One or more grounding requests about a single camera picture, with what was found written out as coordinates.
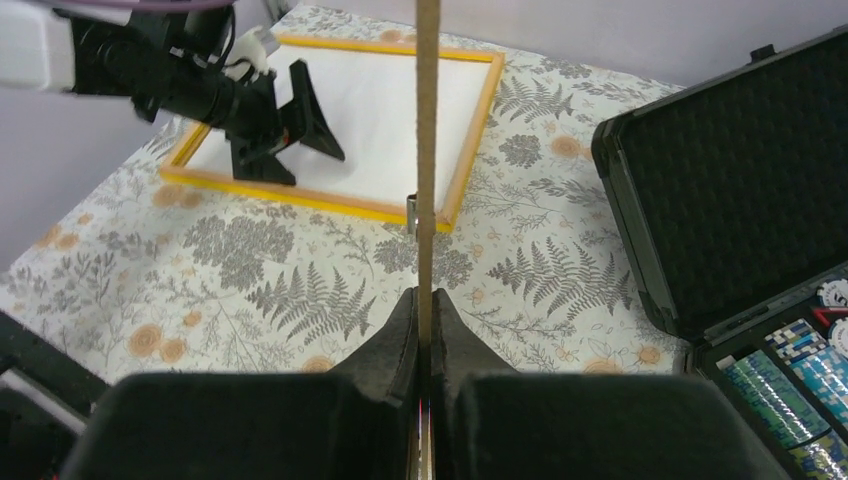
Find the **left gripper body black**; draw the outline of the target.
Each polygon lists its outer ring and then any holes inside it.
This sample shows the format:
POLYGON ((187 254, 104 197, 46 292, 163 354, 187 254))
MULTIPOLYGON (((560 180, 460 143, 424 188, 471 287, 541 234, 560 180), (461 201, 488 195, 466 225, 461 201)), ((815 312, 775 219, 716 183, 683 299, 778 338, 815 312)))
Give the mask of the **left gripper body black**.
POLYGON ((277 105, 272 73, 246 84, 210 68, 166 62, 133 70, 132 87, 135 94, 152 100, 156 110, 224 131, 239 166, 292 143, 292 129, 277 105))

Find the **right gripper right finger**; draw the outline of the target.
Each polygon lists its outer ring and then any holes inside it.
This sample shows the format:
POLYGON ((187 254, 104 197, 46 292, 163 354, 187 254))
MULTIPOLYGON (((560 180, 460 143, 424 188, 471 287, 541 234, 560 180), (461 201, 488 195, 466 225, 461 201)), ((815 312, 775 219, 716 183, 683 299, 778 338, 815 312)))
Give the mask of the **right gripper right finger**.
POLYGON ((433 295, 438 479, 783 479, 711 382, 689 375, 521 373, 433 295))

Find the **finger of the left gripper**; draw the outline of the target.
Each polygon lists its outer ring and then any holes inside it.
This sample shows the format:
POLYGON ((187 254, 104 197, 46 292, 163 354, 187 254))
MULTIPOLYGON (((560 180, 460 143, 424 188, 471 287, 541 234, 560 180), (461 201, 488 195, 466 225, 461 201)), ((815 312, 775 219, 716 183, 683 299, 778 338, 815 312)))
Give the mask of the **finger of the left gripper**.
POLYGON ((267 141, 228 137, 232 177, 235 180, 295 186, 295 175, 271 152, 267 141))
POLYGON ((293 98, 288 103, 291 117, 288 144, 301 143, 338 161, 344 161, 345 153, 323 115, 306 62, 302 59, 293 62, 289 72, 293 98))

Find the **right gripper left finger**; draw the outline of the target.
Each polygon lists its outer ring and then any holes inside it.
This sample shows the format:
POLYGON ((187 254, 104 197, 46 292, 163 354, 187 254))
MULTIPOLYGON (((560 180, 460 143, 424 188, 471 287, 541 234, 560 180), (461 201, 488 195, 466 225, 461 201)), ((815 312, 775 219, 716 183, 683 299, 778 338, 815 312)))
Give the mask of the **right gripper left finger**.
POLYGON ((414 479, 417 293, 323 373, 143 373, 100 399, 64 479, 414 479))

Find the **brown cardboard backing board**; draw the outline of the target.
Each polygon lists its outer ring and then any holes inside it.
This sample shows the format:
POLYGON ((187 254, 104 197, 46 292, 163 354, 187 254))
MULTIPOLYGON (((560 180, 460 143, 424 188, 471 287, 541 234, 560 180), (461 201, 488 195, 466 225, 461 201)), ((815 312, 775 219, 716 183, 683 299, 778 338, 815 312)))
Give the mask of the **brown cardboard backing board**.
POLYGON ((417 191, 415 214, 418 243, 418 332, 421 393, 421 477, 433 479, 430 413, 432 343, 432 263, 435 234, 435 170, 437 144, 438 58, 441 2, 416 3, 416 138, 417 191))

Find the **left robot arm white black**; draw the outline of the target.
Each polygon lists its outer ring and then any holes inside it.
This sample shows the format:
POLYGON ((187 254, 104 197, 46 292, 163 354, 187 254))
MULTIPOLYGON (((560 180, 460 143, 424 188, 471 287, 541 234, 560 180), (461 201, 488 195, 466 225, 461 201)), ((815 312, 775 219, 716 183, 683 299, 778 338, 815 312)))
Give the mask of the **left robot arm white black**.
POLYGON ((292 186, 278 154, 296 144, 343 160, 307 64, 290 65, 280 103, 264 33, 236 31, 229 1, 5 1, 1 83, 78 96, 128 98, 138 118, 160 111, 221 130, 237 180, 292 186))

